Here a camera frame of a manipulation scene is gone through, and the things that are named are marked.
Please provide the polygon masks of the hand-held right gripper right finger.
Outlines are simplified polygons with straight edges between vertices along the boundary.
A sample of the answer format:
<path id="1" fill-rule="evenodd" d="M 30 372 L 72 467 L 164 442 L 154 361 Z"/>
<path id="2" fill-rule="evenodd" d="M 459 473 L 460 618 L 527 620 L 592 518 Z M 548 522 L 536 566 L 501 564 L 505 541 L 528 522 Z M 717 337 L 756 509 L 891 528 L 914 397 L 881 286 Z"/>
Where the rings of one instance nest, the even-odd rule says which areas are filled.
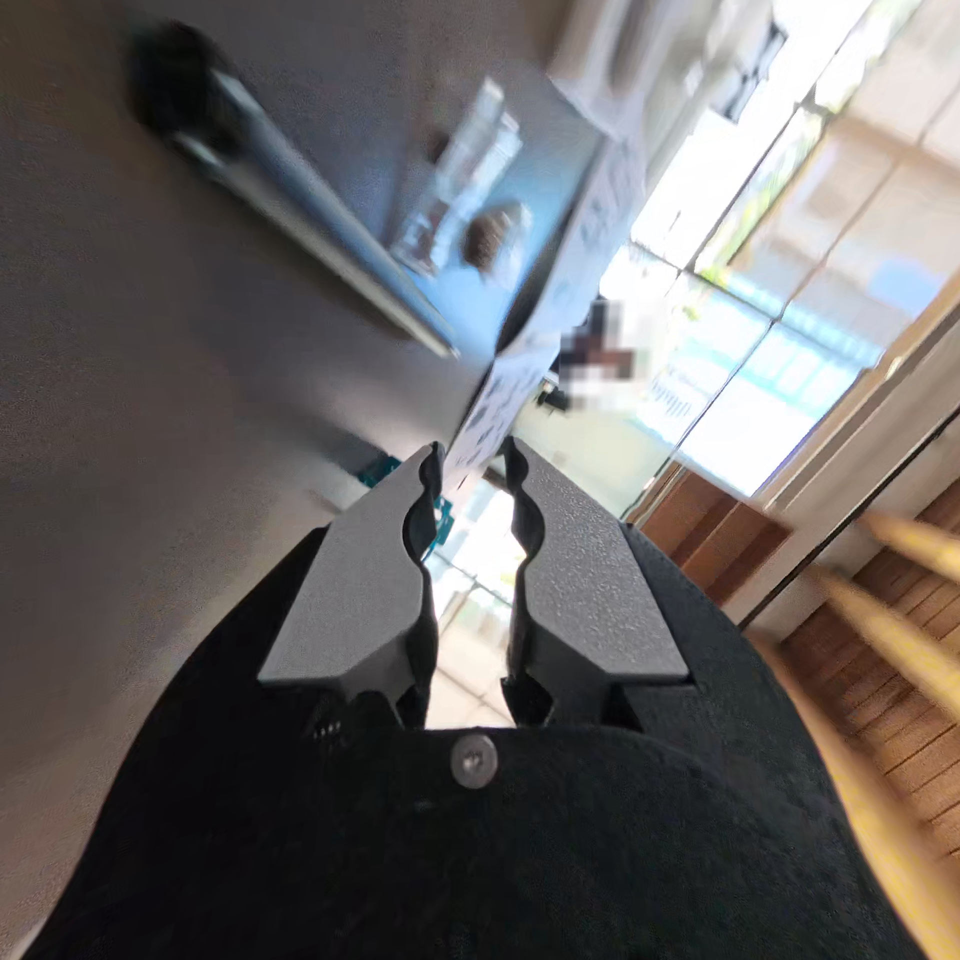
<path id="1" fill-rule="evenodd" d="M 621 522 L 525 441 L 503 445 L 514 582 L 501 689 L 520 728 L 599 724 L 616 691 L 690 680 Z"/>

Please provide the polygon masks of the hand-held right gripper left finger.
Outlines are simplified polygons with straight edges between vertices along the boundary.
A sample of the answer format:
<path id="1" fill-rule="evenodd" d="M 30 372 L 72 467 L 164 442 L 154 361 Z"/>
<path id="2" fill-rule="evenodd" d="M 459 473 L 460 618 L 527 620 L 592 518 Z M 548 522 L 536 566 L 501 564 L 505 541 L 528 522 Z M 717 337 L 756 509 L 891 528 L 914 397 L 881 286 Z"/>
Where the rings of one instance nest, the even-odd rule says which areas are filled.
<path id="1" fill-rule="evenodd" d="M 328 525 L 259 670 L 263 686 L 345 702 L 377 693 L 403 726 L 426 725 L 439 627 L 425 556 L 444 453 L 427 443 Z"/>

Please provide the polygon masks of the blue metal bracket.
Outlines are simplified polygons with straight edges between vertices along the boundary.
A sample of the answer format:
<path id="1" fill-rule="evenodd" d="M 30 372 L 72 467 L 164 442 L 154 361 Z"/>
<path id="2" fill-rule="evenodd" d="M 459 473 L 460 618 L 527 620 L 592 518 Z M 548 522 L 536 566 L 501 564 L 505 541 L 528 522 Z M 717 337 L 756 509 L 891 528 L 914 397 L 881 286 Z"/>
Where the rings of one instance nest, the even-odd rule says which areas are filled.
<path id="1" fill-rule="evenodd" d="M 402 463 L 398 458 L 383 453 L 354 476 L 364 486 L 373 489 L 383 482 L 387 476 L 395 472 Z M 453 504 L 450 500 L 442 494 L 438 495 L 434 501 L 436 535 L 423 554 L 425 560 L 447 542 L 454 526 L 452 511 Z"/>

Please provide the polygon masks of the black electric screwdriver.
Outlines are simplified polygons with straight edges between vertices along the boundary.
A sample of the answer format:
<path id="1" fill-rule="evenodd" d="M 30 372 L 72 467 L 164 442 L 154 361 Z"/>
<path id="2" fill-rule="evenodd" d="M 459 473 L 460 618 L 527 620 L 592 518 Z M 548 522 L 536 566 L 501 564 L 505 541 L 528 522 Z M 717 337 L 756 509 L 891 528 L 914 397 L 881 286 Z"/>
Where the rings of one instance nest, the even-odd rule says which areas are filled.
<path id="1" fill-rule="evenodd" d="M 169 149 L 266 219 L 384 321 L 439 357 L 458 357 L 441 312 L 294 147 L 202 31 L 175 20 L 135 30 L 132 109 Z"/>

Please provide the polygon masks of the dark desk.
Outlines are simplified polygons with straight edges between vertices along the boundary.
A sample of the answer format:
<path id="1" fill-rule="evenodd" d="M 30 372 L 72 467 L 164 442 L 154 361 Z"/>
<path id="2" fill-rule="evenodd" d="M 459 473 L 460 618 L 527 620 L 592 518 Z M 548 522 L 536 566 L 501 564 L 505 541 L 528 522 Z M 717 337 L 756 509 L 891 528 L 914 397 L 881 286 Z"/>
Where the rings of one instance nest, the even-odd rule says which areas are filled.
<path id="1" fill-rule="evenodd" d="M 138 123 L 132 32 L 207 33 L 385 246 L 494 80 L 525 279 L 598 144 L 546 77 L 569 7 L 2 2 L 3 956 L 193 649 L 364 459 L 453 440 L 530 307 L 452 257 L 425 289 L 459 357 L 403 337 Z"/>

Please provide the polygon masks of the instruction booklet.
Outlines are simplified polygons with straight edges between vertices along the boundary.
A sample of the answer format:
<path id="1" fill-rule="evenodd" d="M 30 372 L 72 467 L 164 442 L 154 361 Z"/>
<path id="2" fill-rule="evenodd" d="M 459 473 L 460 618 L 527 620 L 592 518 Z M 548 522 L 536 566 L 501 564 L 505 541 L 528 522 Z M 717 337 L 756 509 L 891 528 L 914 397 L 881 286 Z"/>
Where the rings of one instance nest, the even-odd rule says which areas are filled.
<path id="1" fill-rule="evenodd" d="M 642 207 L 645 167 L 640 135 L 603 144 L 529 318 L 493 360 L 445 453 L 445 497 L 457 498 L 471 476 L 483 474 L 559 354 L 562 338 L 588 317 L 600 279 Z"/>

